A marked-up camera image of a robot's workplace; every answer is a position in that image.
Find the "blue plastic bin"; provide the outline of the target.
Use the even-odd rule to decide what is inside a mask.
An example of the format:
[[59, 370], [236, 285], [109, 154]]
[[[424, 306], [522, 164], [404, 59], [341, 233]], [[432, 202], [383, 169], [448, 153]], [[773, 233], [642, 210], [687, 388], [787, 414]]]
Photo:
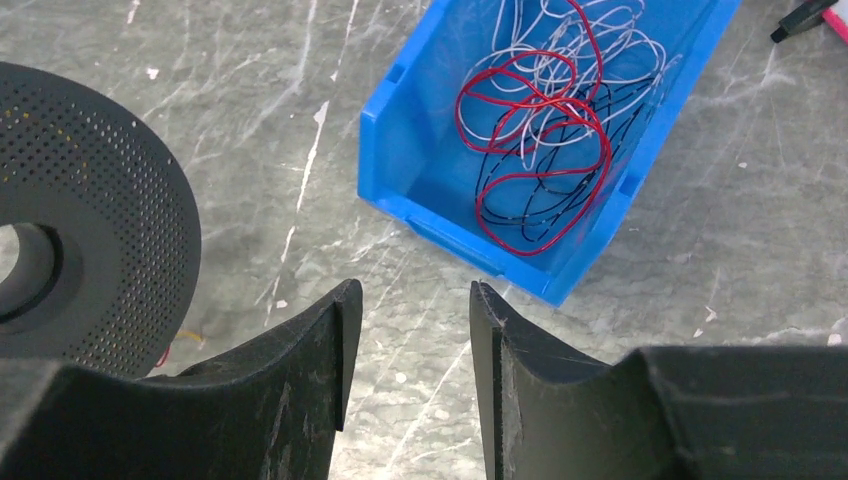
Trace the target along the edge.
[[552, 305], [615, 236], [734, 1], [435, 1], [366, 103], [358, 192]]

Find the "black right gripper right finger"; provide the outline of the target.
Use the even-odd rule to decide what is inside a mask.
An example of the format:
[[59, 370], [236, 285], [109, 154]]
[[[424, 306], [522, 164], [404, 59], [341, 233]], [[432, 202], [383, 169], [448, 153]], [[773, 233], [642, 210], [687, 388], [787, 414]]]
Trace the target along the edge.
[[843, 479], [847, 351], [654, 346], [600, 362], [473, 282], [490, 479]]

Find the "grey perforated cable spool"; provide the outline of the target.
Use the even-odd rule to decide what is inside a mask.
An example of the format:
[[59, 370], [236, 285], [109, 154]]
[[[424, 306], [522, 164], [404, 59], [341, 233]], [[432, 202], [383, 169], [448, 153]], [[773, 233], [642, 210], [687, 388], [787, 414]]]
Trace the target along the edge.
[[1, 66], [1, 354], [142, 377], [179, 330], [199, 274], [189, 182], [136, 115], [85, 85]]

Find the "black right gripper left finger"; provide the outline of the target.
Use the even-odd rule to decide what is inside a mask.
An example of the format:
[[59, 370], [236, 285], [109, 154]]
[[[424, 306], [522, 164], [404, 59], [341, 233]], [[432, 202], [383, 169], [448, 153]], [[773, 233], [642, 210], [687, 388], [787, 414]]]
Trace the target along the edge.
[[175, 376], [1, 364], [5, 479], [324, 479], [363, 317], [348, 279], [302, 313]]

